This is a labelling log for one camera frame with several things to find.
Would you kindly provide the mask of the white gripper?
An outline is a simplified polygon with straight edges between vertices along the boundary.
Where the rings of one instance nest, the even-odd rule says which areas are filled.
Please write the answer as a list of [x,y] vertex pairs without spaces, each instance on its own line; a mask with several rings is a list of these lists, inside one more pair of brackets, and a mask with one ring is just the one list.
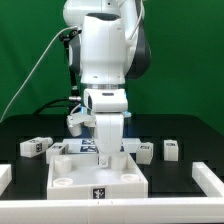
[[97,113],[94,115],[95,129],[94,142],[101,153],[98,163],[101,167],[109,165],[109,156],[120,152],[124,116],[122,113]]

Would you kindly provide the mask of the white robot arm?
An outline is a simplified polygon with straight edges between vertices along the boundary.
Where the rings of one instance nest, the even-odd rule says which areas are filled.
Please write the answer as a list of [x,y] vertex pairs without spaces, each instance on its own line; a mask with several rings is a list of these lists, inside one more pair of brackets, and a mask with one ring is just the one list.
[[77,32],[69,43],[69,67],[84,85],[84,112],[67,117],[72,135],[80,126],[93,129],[99,165],[122,169],[127,155],[121,151],[128,101],[124,84],[137,78],[150,64],[145,39],[143,0],[67,0],[63,17]]

